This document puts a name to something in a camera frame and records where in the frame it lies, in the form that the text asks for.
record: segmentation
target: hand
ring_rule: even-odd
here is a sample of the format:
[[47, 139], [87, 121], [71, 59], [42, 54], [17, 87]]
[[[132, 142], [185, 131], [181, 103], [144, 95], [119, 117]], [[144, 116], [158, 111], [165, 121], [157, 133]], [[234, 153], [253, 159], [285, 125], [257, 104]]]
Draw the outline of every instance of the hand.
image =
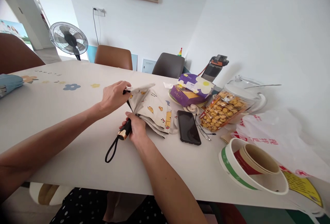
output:
[[[134, 115], [132, 112], [125, 112], [127, 118], [131, 119], [132, 124], [132, 131], [130, 133], [130, 139], [131, 141], [136, 145], [140, 141], [143, 141], [148, 138], [147, 133], [145, 131], [145, 121], [137, 116]], [[122, 122], [119, 129], [121, 129], [125, 124], [126, 121]]]
[[103, 98], [98, 105], [100, 113], [104, 117], [117, 110], [128, 100], [131, 94], [128, 92], [123, 94], [126, 86], [130, 87], [131, 84], [127, 81], [119, 81], [103, 89]]

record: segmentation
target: lap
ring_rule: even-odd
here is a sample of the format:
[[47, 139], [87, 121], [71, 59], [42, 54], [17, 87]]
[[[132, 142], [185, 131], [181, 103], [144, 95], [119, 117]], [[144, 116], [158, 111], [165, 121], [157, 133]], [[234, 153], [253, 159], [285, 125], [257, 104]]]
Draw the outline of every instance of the lap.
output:
[[[74, 188], [64, 199], [62, 207], [50, 224], [106, 224], [107, 191]], [[147, 196], [133, 214], [122, 224], [160, 223], [167, 220], [154, 196]]]

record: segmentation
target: cardboard box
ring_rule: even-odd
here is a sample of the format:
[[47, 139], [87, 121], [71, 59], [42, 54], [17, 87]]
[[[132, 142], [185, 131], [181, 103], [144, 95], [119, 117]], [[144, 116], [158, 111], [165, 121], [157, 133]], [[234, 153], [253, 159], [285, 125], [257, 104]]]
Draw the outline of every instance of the cardboard box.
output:
[[215, 86], [212, 82], [194, 74], [182, 74], [179, 78], [178, 84], [188, 88], [204, 99], [210, 95]]
[[200, 104], [205, 101], [205, 98], [193, 93], [180, 84], [174, 85], [170, 94], [184, 107], [191, 104]]

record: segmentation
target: electric fan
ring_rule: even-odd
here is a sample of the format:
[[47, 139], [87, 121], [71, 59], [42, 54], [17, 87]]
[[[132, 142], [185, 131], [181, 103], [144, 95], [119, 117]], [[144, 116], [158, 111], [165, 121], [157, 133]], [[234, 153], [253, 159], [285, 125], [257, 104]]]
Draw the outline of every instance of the electric fan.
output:
[[87, 51], [88, 41], [85, 34], [76, 26], [66, 23], [54, 23], [49, 29], [51, 42], [60, 50], [75, 55], [80, 60], [80, 55]]

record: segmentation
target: white table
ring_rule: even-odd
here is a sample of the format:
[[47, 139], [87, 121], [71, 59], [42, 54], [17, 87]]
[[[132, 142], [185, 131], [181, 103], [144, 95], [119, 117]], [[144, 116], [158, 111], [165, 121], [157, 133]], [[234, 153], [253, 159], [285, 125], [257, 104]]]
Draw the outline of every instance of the white table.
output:
[[[168, 90], [164, 88], [163, 82], [177, 82], [173, 78], [77, 60], [48, 64], [15, 74], [36, 76], [38, 80], [25, 83], [0, 100], [0, 153], [89, 108], [101, 100], [103, 87], [119, 80], [129, 81], [137, 87], [154, 82], [154, 89], [164, 100], [170, 101], [172, 110], [182, 109], [170, 99]], [[81, 87], [74, 91], [63, 90], [66, 84], [73, 83]], [[100, 84], [100, 87], [93, 88], [92, 84]], [[125, 119], [125, 111], [129, 110], [128, 105], [124, 104], [111, 115], [94, 123], [30, 180], [152, 195], [147, 172], [129, 138], [119, 141], [112, 162], [107, 164], [104, 161], [118, 127]], [[220, 139], [221, 132], [213, 136], [211, 142], [200, 135], [200, 146], [181, 142], [179, 134], [171, 134], [163, 139], [150, 128], [147, 132], [197, 200], [296, 209], [283, 196], [243, 189], [227, 176], [218, 161], [218, 153], [225, 146]]]

